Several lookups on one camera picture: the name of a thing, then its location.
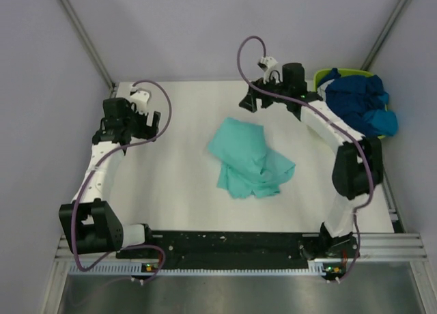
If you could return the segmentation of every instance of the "white work surface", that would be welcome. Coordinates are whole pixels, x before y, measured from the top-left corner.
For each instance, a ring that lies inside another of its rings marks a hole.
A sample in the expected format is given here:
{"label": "white work surface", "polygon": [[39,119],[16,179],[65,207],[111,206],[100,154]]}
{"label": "white work surface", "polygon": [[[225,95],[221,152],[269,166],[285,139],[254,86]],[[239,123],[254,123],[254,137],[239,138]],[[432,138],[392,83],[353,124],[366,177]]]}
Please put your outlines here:
{"label": "white work surface", "polygon": [[[192,231],[319,231],[335,197],[335,155],[314,131],[284,104],[256,113],[241,109],[238,103],[247,92],[242,81],[161,84],[170,95],[173,117],[161,138],[128,149],[119,166],[109,203],[123,224]],[[162,113],[162,128],[168,114],[164,96],[151,85],[144,87],[152,90],[149,110]],[[130,83],[120,83],[117,94],[129,90]],[[263,125],[268,145],[296,163],[279,195],[232,199],[216,187],[221,163],[206,146],[226,117]],[[357,205],[366,197],[356,198]],[[358,225],[362,232],[393,232],[381,186],[372,203],[358,212]]]}

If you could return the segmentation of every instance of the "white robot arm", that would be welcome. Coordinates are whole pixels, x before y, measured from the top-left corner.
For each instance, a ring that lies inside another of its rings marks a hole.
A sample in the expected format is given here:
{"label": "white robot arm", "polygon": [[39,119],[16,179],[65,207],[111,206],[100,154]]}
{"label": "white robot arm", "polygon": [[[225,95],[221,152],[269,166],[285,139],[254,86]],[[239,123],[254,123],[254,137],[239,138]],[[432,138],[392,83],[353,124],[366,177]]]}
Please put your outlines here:
{"label": "white robot arm", "polygon": [[240,107],[251,112],[256,112],[256,99],[262,100],[262,108],[269,107],[273,102],[286,104],[288,111],[302,122],[315,130],[330,146],[336,155],[335,167],[333,170],[333,184],[337,190],[334,205],[328,218],[322,223],[321,234],[328,234],[328,239],[333,243],[340,243],[352,237],[353,198],[369,192],[369,185],[363,167],[363,160],[359,157],[355,146],[345,140],[331,124],[335,124],[347,131],[355,140],[362,145],[366,159],[371,163],[372,178],[374,184],[382,181],[382,154],[378,138],[367,139],[361,133],[347,125],[341,118],[336,116],[322,100],[322,97],[315,92],[307,91],[305,82],[305,71],[300,63],[288,63],[282,66],[282,81],[268,78],[277,61],[272,57],[262,57],[258,66],[265,72],[264,77],[252,84],[259,89],[275,94],[281,94],[311,104],[319,112],[323,113],[329,121],[326,122],[313,110],[291,101],[266,96],[261,92],[249,87],[247,95],[240,102]]}
{"label": "white robot arm", "polygon": [[[146,224],[122,225],[107,203],[114,177],[126,150],[120,146],[130,143],[131,137],[150,139],[158,133],[160,113],[154,112],[151,126],[147,125],[147,102],[150,92],[132,88],[125,98],[112,98],[103,102],[104,118],[93,137],[91,160],[79,190],[94,171],[82,194],[76,220],[78,254],[119,251],[127,246],[143,244],[150,232]],[[99,160],[111,152],[101,164]],[[73,204],[62,205],[59,218],[71,247],[71,219]]]}

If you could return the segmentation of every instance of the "teal cloth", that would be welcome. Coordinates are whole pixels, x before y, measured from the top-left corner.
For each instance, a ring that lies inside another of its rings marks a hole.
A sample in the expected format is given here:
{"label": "teal cloth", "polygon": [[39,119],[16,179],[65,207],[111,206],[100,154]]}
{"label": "teal cloth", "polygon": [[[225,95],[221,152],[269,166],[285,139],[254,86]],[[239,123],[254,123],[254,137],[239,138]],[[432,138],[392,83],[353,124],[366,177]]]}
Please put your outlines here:
{"label": "teal cloth", "polygon": [[222,160],[217,187],[228,190],[233,198],[277,195],[279,184],[294,174],[295,164],[267,146],[260,125],[228,117],[208,150]]}

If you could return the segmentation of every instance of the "cable connector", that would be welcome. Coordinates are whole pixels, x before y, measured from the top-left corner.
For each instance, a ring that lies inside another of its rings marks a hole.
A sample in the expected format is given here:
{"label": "cable connector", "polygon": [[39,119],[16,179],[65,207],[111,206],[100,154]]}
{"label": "cable connector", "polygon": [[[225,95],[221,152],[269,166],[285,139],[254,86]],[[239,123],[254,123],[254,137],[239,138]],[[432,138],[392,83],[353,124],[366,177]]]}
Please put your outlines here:
{"label": "cable connector", "polygon": [[264,71],[264,84],[270,80],[270,75],[276,68],[277,64],[277,60],[273,57],[261,57],[261,59],[258,61],[258,67]]}
{"label": "cable connector", "polygon": [[152,93],[149,90],[140,87],[132,87],[128,100],[136,104],[137,110],[140,114],[146,114],[147,103],[151,97]]}

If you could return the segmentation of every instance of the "gray wall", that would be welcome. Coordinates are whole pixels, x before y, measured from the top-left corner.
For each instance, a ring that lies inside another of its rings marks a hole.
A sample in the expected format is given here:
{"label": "gray wall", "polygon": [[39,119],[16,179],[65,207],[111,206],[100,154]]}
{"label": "gray wall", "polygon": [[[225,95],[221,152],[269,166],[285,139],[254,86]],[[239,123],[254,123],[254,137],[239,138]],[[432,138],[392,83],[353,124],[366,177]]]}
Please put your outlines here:
{"label": "gray wall", "polygon": [[[236,53],[251,34],[307,76],[359,68],[396,0],[71,0],[114,79],[238,79]],[[245,72],[259,76],[253,41]]]}
{"label": "gray wall", "polygon": [[372,71],[391,95],[399,134],[384,161],[408,226],[419,231],[437,270],[437,0],[412,0]]}
{"label": "gray wall", "polygon": [[0,0],[0,304],[37,313],[107,90],[56,0]]}

